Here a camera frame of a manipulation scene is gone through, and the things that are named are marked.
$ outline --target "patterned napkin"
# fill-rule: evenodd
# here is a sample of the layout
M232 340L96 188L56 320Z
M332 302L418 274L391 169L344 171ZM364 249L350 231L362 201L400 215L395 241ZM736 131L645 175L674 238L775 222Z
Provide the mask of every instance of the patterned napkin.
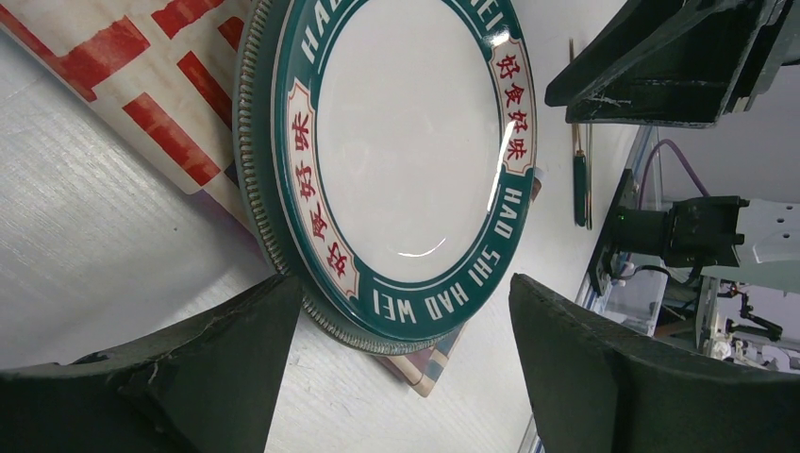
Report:
M181 190L249 229L231 138L249 8L250 0L3 0L0 25ZM383 362L427 395L460 332Z

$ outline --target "red stripe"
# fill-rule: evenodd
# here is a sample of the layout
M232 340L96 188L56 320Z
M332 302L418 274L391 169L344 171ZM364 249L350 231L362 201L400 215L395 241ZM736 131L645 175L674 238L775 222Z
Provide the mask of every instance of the red stripe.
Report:
M124 106L123 110L197 184L204 186L220 173L220 167L146 92Z
M88 102L97 99L94 87L150 47L127 17L98 31L63 57L57 57L3 6L0 22Z
M239 40L242 38L242 30L244 29L242 19L236 16L231 17L217 29L220 30L225 40L233 47L233 50L239 49Z
M177 63L183 75L194 85L203 99L217 112L228 128L231 128L231 110L233 109L230 96L227 95L223 87L206 69L206 66L197 58L194 52L186 56Z
M152 17L172 39L185 26L193 24L223 2L224 0L172 0L164 9L154 12Z

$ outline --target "stack of plates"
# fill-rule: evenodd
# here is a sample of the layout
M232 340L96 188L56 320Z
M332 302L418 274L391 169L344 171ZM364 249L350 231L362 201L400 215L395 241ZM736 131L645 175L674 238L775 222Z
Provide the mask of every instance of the stack of plates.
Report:
M265 255L339 341L434 344L520 240L536 111L509 0L254 0L235 149Z

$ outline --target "white table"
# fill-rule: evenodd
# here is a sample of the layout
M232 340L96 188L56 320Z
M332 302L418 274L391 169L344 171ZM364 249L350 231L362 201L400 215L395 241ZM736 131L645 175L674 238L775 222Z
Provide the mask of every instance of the white table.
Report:
M623 0L516 1L547 172L511 269L422 399L301 319L269 452L516 451L530 416L508 318L511 272L575 297L635 127L596 126L595 230L573 225L570 128L547 83ZM69 362L207 310L272 270L10 39L0 38L0 368Z

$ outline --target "plate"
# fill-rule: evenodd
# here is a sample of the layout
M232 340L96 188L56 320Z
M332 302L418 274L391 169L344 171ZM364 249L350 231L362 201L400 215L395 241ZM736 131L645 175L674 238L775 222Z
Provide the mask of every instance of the plate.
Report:
M240 54L241 187L312 317L396 352L473 316L533 186L533 82L510 2L257 0Z

